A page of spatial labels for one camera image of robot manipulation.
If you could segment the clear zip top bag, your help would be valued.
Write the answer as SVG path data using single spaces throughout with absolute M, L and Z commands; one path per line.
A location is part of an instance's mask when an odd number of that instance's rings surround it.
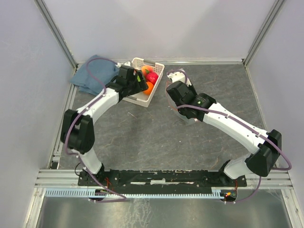
M 173 71 L 184 71 L 185 72 L 185 70 L 183 69 L 183 68 L 180 68 L 180 69 L 177 69 L 177 70 L 170 70 L 170 71 L 168 71 L 168 72 L 173 72 Z M 176 108 L 176 104 L 173 102 L 173 100 L 171 99 L 171 97 L 168 95 L 168 93 L 166 92 L 166 89 L 169 87 L 169 85 L 171 85 L 172 84 L 172 82 L 171 82 L 171 80 L 170 79 L 168 79 L 168 81 L 166 82 L 166 88 L 165 88 L 165 94 L 166 94 L 166 98 L 167 98 L 167 101 L 168 101 L 168 104 L 169 104 L 169 106 L 171 107 L 171 109 L 173 110 L 173 112 L 180 118 L 180 119 L 182 119 L 184 122 L 185 122 L 185 119 L 187 118 L 187 117 L 185 117 L 185 116 L 183 116 L 183 115 L 181 115 L 179 112 L 178 112 L 178 110 L 177 110 L 177 108 Z

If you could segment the white plastic basket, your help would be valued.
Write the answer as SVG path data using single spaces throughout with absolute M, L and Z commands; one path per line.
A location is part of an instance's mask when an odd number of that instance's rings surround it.
M 156 74 L 158 75 L 156 84 L 154 85 L 153 90 L 151 91 L 151 93 L 149 95 L 146 95 L 144 92 L 140 92 L 140 93 L 137 93 L 135 95 L 132 95 L 132 96 L 129 96 L 129 97 L 126 97 L 123 99 L 124 101 L 130 102 L 133 104 L 137 104 L 137 105 L 140 105 L 143 107 L 148 107 L 159 86 L 159 83 L 163 76 L 165 66 L 161 63 L 149 61 L 149 60 L 142 59 L 139 57 L 135 57 L 131 61 L 131 66 L 135 69 L 141 69 L 141 67 L 143 67 L 143 66 L 151 66 L 154 69 L 154 71 L 156 72 Z

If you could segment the dark green avocado toy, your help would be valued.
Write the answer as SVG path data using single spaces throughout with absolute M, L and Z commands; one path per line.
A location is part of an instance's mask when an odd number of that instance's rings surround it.
M 186 125 L 192 125 L 192 124 L 195 124 L 196 121 L 194 118 L 191 118 L 191 119 L 185 119 L 185 122 L 186 122 Z

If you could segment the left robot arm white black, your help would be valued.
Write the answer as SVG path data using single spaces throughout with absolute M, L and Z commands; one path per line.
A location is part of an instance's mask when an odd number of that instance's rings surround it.
M 93 149 L 95 143 L 94 124 L 112 106 L 123 98 L 148 89 L 141 70 L 121 66 L 117 76 L 104 86 L 101 93 L 77 110 L 64 113 L 60 140 L 69 155 L 77 156 L 89 173 L 94 185 L 101 185 L 105 173 L 100 171 L 102 163 Z

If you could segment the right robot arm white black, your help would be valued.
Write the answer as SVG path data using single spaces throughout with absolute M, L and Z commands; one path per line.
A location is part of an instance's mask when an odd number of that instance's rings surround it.
M 218 173 L 218 181 L 222 185 L 228 186 L 238 177 L 251 172 L 261 177 L 268 176 L 280 156 L 278 150 L 282 148 L 279 131 L 268 132 L 248 124 L 211 96 L 198 94 L 193 86 L 181 81 L 168 86 L 166 92 L 176 104 L 179 114 L 218 128 L 248 150 L 247 155 L 230 160 Z

